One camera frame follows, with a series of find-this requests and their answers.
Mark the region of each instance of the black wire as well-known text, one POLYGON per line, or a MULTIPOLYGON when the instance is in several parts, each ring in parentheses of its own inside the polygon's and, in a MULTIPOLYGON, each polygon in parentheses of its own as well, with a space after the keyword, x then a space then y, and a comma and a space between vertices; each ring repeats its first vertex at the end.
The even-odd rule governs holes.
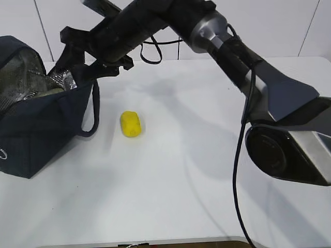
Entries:
POLYGON ((148 63, 148 64, 150 64, 150 65, 158 65, 158 64, 160 64, 160 63, 162 62, 162 60, 163 60, 162 51, 161 51, 159 45, 170 45, 170 44, 176 44, 176 43, 183 42, 183 40, 173 40, 173 41, 167 41, 167 42, 157 42, 153 35, 151 35, 151 39, 152 39, 152 42, 144 41, 144 42, 141 44, 141 50, 140 50, 140 57, 141 57, 141 59, 142 59, 145 63, 148 63), (147 58, 144 57, 144 55, 143 55, 144 44, 154 45, 154 46, 156 47, 156 50, 157 50, 157 52, 158 52, 159 55, 160 55, 160 60, 159 60, 159 61, 150 61, 150 60, 148 60, 147 58))
POLYGON ((156 50, 157 50, 157 52, 159 53, 160 60, 159 60, 159 61, 151 61, 151 60, 148 60, 147 58, 145 58, 144 55, 143 55, 143 49, 144 49, 144 45, 143 45, 143 44, 141 44, 140 57, 141 57, 141 59, 142 59, 145 63, 148 63, 148 64, 150 64, 150 65, 158 65, 158 64, 160 64, 160 63, 162 62, 162 60, 163 60, 162 51, 161 51, 161 49, 160 49, 160 47, 159 47, 158 42, 156 41, 156 39, 154 38, 153 35, 151 35, 151 39, 152 39, 152 41, 153 41, 153 45, 155 45, 156 50))
MULTIPOLYGON (((238 36, 236 30, 232 27, 231 24, 228 24, 228 28, 231 30, 233 37, 241 40, 240 37, 238 36)), ((237 192, 237 174, 238 174, 238 164, 239 164, 239 157, 240 157, 240 152, 242 150, 242 144, 245 136, 245 127, 248 122, 248 117, 249 117, 249 111, 250 107, 252 104, 253 100, 253 95, 254 95, 254 90, 255 90, 255 85, 256 85, 256 80, 257 80, 257 75, 255 71, 255 64, 249 53, 243 54, 246 56, 246 59, 249 60, 249 68, 251 69, 251 82, 250 82, 250 89, 249 89, 249 95, 246 99, 244 111, 243 111, 243 116, 242 116, 242 126, 240 128, 240 133, 239 133, 239 139, 238 139, 238 144, 237 144, 237 149, 236 149, 236 154, 234 158, 234 165, 233 165, 233 175, 232 175, 232 189, 233 189, 233 199, 234 199, 234 206, 236 209, 237 217, 239 220, 240 227, 242 228, 242 231, 245 235, 245 238, 247 239, 249 245, 252 248, 256 248, 252 240, 250 239, 247 230, 245 228, 245 224, 242 218, 242 215, 240 213, 240 208, 239 208, 239 202, 238 202, 238 192, 237 192)))
MULTIPOLYGON (((171 44, 176 44, 176 43, 180 43, 183 42, 183 40, 173 40, 173 41, 167 41, 167 42, 156 42, 158 45, 171 45, 171 44)), ((154 42, 149 42, 149 41, 144 41, 144 44, 148 44, 148 45, 155 45, 154 42)))
POLYGON ((239 36, 237 35, 236 30, 233 28, 233 26, 230 23, 227 24, 227 27, 231 30, 231 32, 233 34, 233 37, 235 37, 235 38, 237 38, 237 39, 240 40, 239 36))
POLYGON ((242 215, 240 213, 240 209, 239 209, 238 193, 237 193, 237 172, 238 172, 239 157, 240 157, 240 152, 242 149, 242 144, 243 144, 244 135, 245 135, 245 127, 246 127, 246 123, 248 120, 252 96, 254 94, 254 88, 255 88, 255 83, 256 83, 256 73, 255 73, 254 67, 252 67, 251 72, 252 73, 251 73, 251 85, 250 85, 250 90, 249 90, 249 96, 246 100, 246 105, 245 105, 244 112, 243 112, 242 127, 240 129, 239 140, 238 140, 237 150, 236 150, 235 159, 234 159, 232 188, 233 188, 234 206, 236 209, 236 213, 237 213, 237 217, 238 217, 240 226, 241 226, 243 233, 244 233, 248 243, 250 244, 250 246, 252 248, 256 248, 256 246, 253 244, 252 240, 250 239, 250 237, 246 231, 245 224, 244 224, 244 221, 243 221, 242 215))

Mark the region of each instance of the metal ring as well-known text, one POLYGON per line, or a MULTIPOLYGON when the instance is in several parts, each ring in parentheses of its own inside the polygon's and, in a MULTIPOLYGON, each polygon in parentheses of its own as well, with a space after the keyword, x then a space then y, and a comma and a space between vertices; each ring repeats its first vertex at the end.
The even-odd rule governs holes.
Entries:
POLYGON ((8 158, 7 153, 4 150, 2 150, 1 148, 0 148, 0 152, 3 154, 3 156, 0 155, 0 159, 6 160, 8 158))

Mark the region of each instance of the navy blue bag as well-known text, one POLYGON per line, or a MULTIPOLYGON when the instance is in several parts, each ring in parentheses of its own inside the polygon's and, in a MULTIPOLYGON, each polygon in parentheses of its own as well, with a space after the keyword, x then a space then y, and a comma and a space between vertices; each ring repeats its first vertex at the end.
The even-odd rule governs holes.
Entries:
POLYGON ((46 84, 42 80, 46 75, 43 62, 23 42, 12 36, 0 37, 0 171, 31 178, 74 136, 90 137, 96 132, 98 83, 85 81, 79 74, 79 69, 72 74, 75 89, 43 97, 34 97, 33 90, 24 95, 24 82, 41 88, 46 84), (15 89, 8 82, 15 82, 15 89), (86 132, 82 130, 82 121, 91 91, 95 122, 86 132))

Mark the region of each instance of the bag strap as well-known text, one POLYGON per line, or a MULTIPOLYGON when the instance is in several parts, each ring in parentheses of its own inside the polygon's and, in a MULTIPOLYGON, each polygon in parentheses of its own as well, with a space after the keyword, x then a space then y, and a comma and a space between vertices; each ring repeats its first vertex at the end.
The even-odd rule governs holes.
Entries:
POLYGON ((65 118, 67 119, 68 123, 74 129, 76 135, 81 137, 91 137, 97 131, 100 122, 100 90, 99 85, 95 81, 93 84, 92 90, 92 99, 93 99, 93 112, 94 112, 94 124, 90 131, 84 131, 82 129, 82 124, 78 123, 77 119, 74 117, 74 113, 71 111, 71 105, 69 104, 66 97, 61 97, 58 99, 60 107, 63 111, 65 118))

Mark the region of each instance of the yellow sponge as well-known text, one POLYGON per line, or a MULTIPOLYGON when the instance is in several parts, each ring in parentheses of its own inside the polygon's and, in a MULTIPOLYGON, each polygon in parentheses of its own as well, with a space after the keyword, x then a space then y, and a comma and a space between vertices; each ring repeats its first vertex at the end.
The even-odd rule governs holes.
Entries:
POLYGON ((121 115, 122 132, 127 137, 137 137, 141 134, 141 124, 136 112, 125 111, 121 115))

